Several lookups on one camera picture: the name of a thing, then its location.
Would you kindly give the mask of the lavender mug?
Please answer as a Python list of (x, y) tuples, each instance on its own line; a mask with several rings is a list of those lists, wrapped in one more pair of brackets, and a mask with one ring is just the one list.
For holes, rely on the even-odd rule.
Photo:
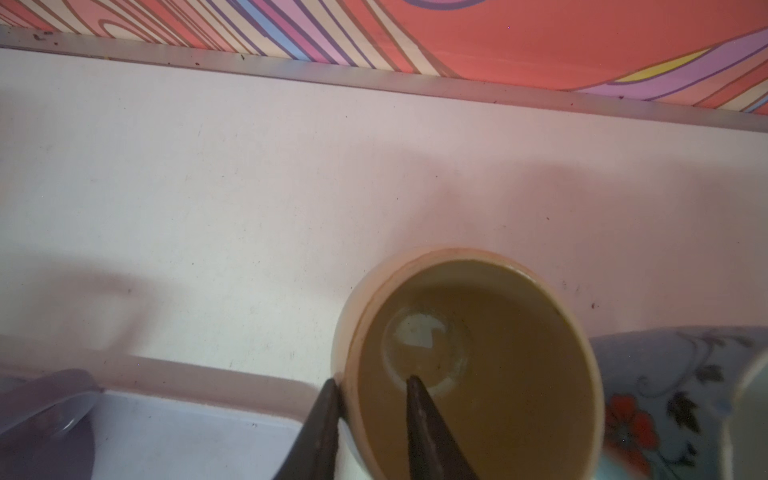
[(36, 379), (1, 378), (1, 477), (90, 479), (95, 437), (88, 418), (102, 390), (82, 369)]

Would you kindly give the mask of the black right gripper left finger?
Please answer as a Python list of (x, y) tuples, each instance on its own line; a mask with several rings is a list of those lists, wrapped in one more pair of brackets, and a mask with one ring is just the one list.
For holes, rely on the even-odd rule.
[(274, 480), (333, 480), (339, 445), (341, 395), (336, 381), (323, 384)]

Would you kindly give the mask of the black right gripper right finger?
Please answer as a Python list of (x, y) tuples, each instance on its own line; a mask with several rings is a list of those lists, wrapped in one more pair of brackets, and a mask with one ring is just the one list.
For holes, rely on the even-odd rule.
[(478, 479), (416, 375), (406, 382), (406, 424), (411, 479)]

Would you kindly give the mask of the blue floral mug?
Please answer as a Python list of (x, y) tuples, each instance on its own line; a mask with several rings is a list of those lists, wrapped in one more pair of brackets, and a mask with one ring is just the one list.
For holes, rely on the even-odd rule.
[(605, 393), (596, 478), (766, 478), (766, 328), (666, 328), (591, 344)]

